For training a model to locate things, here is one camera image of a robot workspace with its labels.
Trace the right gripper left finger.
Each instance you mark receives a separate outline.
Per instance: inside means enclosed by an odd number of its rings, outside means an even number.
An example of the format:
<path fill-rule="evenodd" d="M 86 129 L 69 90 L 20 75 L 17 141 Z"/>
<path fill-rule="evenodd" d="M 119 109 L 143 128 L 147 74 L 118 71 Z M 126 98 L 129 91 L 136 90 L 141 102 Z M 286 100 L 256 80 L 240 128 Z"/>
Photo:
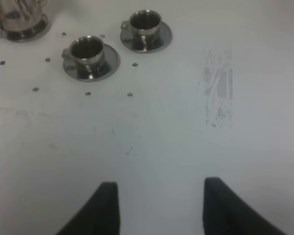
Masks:
<path fill-rule="evenodd" d="M 103 182 L 59 235 L 118 235 L 120 207 L 118 184 Z"/>

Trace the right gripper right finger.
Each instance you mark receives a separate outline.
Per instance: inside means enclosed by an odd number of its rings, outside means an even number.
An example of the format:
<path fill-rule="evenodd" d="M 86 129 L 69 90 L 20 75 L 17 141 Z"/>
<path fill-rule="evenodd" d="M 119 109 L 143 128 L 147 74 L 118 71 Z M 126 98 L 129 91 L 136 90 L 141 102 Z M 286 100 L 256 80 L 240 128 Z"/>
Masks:
<path fill-rule="evenodd" d="M 203 229 L 206 235 L 283 235 L 218 177 L 204 181 Z"/>

